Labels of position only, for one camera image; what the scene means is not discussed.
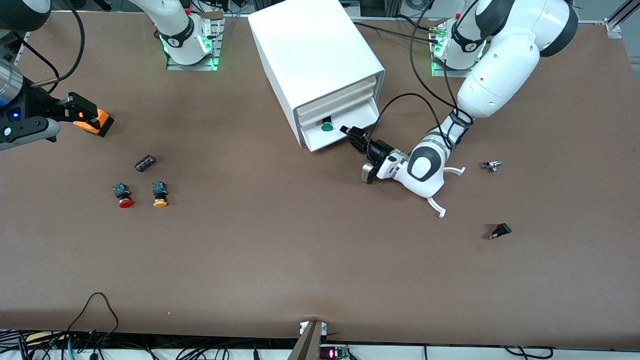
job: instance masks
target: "white box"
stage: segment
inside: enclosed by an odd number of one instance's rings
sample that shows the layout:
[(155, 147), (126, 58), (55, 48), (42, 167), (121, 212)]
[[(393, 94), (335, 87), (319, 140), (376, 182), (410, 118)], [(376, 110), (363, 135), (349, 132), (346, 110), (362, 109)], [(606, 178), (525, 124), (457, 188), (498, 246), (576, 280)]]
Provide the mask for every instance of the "white box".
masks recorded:
[[(300, 147), (378, 118), (385, 69), (338, 0), (286, 0), (249, 15), (262, 66)], [(331, 116), (333, 130), (321, 130)]]

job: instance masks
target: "silver cylinder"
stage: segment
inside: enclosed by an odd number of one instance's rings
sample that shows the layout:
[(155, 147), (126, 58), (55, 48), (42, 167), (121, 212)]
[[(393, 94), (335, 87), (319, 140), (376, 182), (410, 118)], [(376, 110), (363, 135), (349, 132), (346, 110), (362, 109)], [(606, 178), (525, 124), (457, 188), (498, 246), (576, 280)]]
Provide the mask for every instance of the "silver cylinder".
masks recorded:
[(0, 107), (7, 105), (20, 93), (23, 81), (20, 70), (0, 58)]

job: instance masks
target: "red button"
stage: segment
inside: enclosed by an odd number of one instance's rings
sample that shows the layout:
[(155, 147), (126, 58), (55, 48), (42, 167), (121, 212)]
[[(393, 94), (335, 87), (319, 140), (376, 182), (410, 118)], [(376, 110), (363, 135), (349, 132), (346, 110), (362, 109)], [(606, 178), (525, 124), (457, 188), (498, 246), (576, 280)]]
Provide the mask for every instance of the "red button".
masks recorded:
[(123, 209), (130, 208), (133, 205), (133, 201), (131, 199), (124, 199), (120, 201), (120, 207)]

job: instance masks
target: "brown table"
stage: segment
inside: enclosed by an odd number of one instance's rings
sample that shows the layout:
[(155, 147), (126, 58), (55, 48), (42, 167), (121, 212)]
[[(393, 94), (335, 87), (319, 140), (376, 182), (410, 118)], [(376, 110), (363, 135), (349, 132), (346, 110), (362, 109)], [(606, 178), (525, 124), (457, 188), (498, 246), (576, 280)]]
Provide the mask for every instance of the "brown table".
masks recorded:
[[(477, 121), (438, 219), (399, 183), (361, 182), (347, 143), (298, 148), (246, 19), (218, 71), (171, 72), (145, 15), (82, 17), (83, 60), (54, 94), (79, 92), (116, 122), (104, 139), (67, 124), (58, 143), (0, 153), (1, 327), (65, 329), (103, 291), (128, 332), (293, 337), (321, 318), (350, 341), (640, 348), (640, 92), (604, 27), (581, 26)], [(424, 92), (407, 40), (362, 31), (387, 69), (381, 105)], [(31, 41), (65, 71), (77, 34), (56, 13)], [(29, 53), (20, 67), (50, 77)], [(409, 151), (433, 124), (402, 99), (376, 136)], [(141, 174), (146, 154), (160, 161)], [(504, 165), (490, 174), (489, 160)], [(153, 181), (168, 184), (167, 208), (152, 207)], [(120, 182), (131, 209), (111, 192)], [(513, 233), (486, 240), (501, 222)], [(77, 323), (112, 326), (99, 301)]]

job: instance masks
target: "metal post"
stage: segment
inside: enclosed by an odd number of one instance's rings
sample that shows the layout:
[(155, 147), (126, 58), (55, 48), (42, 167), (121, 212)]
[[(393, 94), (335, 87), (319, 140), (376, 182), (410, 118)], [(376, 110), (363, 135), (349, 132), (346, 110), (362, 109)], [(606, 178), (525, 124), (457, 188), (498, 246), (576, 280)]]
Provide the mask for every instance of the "metal post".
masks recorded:
[(620, 24), (640, 8), (640, 0), (625, 1), (610, 17), (604, 19), (609, 38), (620, 38)]
[(287, 360), (317, 360), (322, 331), (322, 322), (310, 321)]

